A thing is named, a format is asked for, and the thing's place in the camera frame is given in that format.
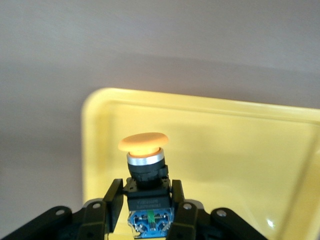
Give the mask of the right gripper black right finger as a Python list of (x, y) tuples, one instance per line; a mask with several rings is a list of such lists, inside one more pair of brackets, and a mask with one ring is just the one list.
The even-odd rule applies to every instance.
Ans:
[(264, 240), (265, 237), (229, 208), (207, 213), (198, 201), (185, 199), (182, 182), (171, 186), (174, 221), (168, 240)]

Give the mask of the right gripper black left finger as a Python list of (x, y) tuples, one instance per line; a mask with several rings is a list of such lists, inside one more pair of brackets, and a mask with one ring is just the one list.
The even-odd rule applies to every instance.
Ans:
[(4, 240), (103, 240), (113, 233), (123, 206), (123, 180), (115, 179), (104, 198), (72, 212), (55, 206), (6, 235)]

